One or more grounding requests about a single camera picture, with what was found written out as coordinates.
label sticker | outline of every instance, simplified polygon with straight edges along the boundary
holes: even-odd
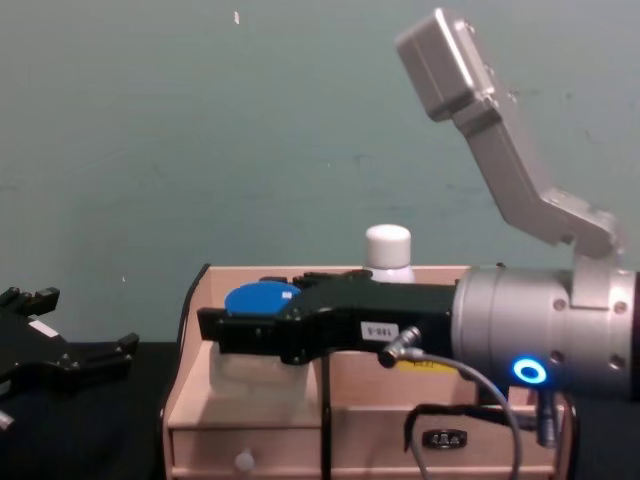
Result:
[[[446,365],[441,365],[435,362],[408,362],[401,361],[396,364],[396,368],[400,370],[422,370],[427,372],[455,372],[456,369],[452,367],[448,367]]]
[[[33,322],[29,322],[29,325],[40,333],[44,333],[47,337],[53,338],[58,336],[58,332],[56,332],[53,328],[48,325],[45,325],[40,320],[34,320]]]
[[[398,326],[395,323],[362,322],[360,323],[363,340],[375,342],[390,342],[398,334]]]
[[[11,390],[11,380],[0,383],[0,396],[6,395]]]

cable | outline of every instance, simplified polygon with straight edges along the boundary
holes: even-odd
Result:
[[[502,407],[502,410],[504,411],[504,414],[509,421],[511,433],[513,434],[513,463],[511,466],[511,474],[509,475],[509,478],[510,480],[517,480],[518,475],[520,474],[520,466],[522,465],[522,438],[520,437],[520,428],[518,427],[518,420],[513,413],[511,405],[509,405],[509,402],[504,397],[502,392],[500,392],[498,387],[496,387],[491,380],[489,380],[487,377],[485,377],[483,374],[481,374],[475,368],[470,367],[469,365],[458,362],[456,360],[451,360],[449,358],[430,355],[418,348],[408,348],[404,350],[398,357],[398,360],[408,360],[410,362],[434,362],[451,368],[455,368],[459,372],[472,377],[476,381],[476,383],[482,384],[493,394],[498,404]],[[419,446],[416,444],[414,435],[411,436],[410,446],[413,457],[415,458],[416,463],[418,464],[418,468],[420,469],[420,475],[422,476],[422,479],[429,480],[427,465]]]

white bottle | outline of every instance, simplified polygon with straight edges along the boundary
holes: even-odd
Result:
[[[400,225],[374,225],[367,229],[365,268],[373,280],[387,283],[414,283],[411,268],[411,232]]]

wooden organizer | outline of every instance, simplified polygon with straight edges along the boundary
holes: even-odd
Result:
[[[306,370],[301,395],[265,397],[249,389],[222,395],[212,387],[212,342],[200,338],[196,312],[222,306],[226,294],[264,276],[291,278],[308,271],[341,272],[353,267],[206,267],[189,293],[184,312],[178,370],[161,414],[162,449],[167,480],[236,478],[320,480],[320,362]],[[420,283],[452,284],[466,267],[416,267]],[[419,479],[410,452],[403,452],[402,425],[418,403],[473,403],[476,387],[451,371],[386,370],[368,353],[330,357],[332,470],[334,479]],[[284,365],[271,369],[304,368]],[[533,415],[535,395],[512,389],[509,401]],[[523,432],[521,479],[565,479],[575,453],[573,408],[560,399],[562,441],[558,451],[544,449],[533,433]],[[465,448],[425,449],[431,478],[507,479],[511,433],[506,427],[467,417],[420,417],[416,432],[459,428],[468,432]],[[235,466],[250,451],[255,467]]]

screw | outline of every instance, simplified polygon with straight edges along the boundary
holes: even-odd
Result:
[[[617,314],[622,314],[627,311],[627,304],[624,302],[616,302],[613,306],[613,311]]]
[[[624,358],[618,355],[613,355],[611,357],[611,360],[609,360],[609,366],[614,370],[620,370],[624,368]]]
[[[559,365],[564,362],[564,355],[562,354],[562,352],[554,350],[553,352],[551,352],[551,361],[556,365]]]
[[[567,307],[567,302],[563,299],[559,298],[555,302],[553,302],[553,308],[557,311],[564,310]]]

